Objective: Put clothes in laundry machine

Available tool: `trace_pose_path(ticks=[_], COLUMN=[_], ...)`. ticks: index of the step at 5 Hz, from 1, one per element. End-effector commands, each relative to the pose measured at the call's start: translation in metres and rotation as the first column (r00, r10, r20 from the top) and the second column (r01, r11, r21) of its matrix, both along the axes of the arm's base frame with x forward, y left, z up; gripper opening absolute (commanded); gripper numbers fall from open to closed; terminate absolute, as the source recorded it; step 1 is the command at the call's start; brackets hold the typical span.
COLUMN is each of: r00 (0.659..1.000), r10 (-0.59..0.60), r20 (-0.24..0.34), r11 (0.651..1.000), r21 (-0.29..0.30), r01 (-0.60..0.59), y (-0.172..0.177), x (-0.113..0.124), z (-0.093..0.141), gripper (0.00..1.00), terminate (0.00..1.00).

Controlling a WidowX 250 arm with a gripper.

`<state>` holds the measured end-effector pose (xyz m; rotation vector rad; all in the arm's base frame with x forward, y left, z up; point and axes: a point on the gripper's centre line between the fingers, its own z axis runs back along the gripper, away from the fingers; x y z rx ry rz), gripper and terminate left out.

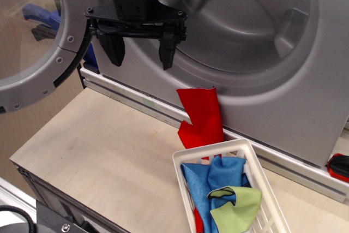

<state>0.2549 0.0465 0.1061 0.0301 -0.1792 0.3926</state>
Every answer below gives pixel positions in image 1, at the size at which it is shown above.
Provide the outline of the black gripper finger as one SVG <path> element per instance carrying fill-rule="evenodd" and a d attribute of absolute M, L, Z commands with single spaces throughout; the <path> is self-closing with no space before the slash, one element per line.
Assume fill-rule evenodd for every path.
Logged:
<path fill-rule="evenodd" d="M 100 45 L 112 64 L 120 67 L 125 56 L 125 43 L 118 34 L 97 32 Z"/>
<path fill-rule="evenodd" d="M 172 67 L 173 58 L 176 52 L 176 38 L 172 33 L 166 33 L 159 39 L 159 57 L 163 64 L 163 70 L 167 70 Z"/>

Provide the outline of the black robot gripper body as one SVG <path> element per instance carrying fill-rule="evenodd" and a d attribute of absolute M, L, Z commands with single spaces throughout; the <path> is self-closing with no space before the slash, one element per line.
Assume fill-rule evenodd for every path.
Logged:
<path fill-rule="evenodd" d="M 114 46 L 127 38 L 159 39 L 175 47 L 187 37 L 184 11 L 158 0 L 112 0 L 85 11 L 91 33 L 102 46 Z"/>

